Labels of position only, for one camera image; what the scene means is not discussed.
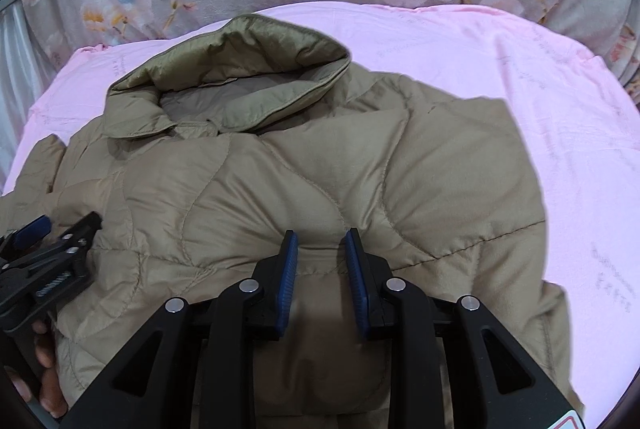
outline pink tablecloth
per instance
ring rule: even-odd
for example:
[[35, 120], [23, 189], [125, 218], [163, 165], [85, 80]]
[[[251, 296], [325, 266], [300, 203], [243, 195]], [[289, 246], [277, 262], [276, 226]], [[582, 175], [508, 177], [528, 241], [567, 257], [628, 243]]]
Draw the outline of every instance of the pink tablecloth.
[[[508, 101], [543, 187], [546, 278], [570, 298], [572, 381], [587, 427], [597, 427], [640, 365], [640, 116], [603, 61], [575, 41], [478, 6], [411, 11], [323, 2], [264, 14], [337, 38], [371, 70]], [[192, 35], [76, 52], [31, 109], [4, 190], [40, 138], [68, 141], [102, 113], [110, 84]]]

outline jacket sleeve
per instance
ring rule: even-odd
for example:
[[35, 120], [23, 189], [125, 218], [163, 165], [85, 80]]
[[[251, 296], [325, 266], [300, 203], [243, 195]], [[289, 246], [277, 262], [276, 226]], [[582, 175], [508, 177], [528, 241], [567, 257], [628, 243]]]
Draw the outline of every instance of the jacket sleeve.
[[0, 235], [45, 214], [41, 204], [51, 192], [66, 146], [55, 135], [40, 140], [27, 157], [15, 189], [0, 198]]

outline white sticker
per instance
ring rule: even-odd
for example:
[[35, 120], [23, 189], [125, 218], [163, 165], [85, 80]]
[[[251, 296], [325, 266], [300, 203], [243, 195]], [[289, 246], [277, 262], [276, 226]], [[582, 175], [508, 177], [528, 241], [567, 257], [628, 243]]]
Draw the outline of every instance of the white sticker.
[[584, 429], [584, 425], [582, 425], [577, 412], [569, 411], [555, 424], [550, 425], [548, 429]]

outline metal rivet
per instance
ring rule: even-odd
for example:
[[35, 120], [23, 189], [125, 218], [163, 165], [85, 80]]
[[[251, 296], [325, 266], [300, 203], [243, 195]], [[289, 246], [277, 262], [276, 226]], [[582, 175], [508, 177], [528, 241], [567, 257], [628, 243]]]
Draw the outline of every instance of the metal rivet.
[[480, 301], [473, 297], [473, 295], [467, 295], [463, 297], [462, 301], [460, 301], [460, 304], [462, 304], [462, 307], [465, 310], [469, 310], [470, 312], [478, 310], [478, 308], [480, 307]]
[[386, 281], [386, 287], [389, 288], [389, 290], [393, 290], [394, 292], [401, 292], [406, 288], [406, 283], [403, 279], [392, 277], [391, 279], [388, 279]]
[[240, 289], [243, 292], [255, 292], [260, 287], [260, 283], [258, 283], [255, 279], [245, 279], [240, 283]]
[[164, 303], [164, 309], [171, 314], [176, 314], [183, 308], [184, 301], [179, 297], [174, 297], [173, 299], [169, 299], [166, 303]]

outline sheer curtain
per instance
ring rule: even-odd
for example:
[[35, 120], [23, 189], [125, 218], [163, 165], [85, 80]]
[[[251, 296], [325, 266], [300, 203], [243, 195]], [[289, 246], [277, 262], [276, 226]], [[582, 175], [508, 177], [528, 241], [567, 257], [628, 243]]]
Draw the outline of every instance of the sheer curtain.
[[53, 80], [49, 59], [31, 43], [20, 0], [0, 0], [0, 189], [11, 168], [29, 108]]

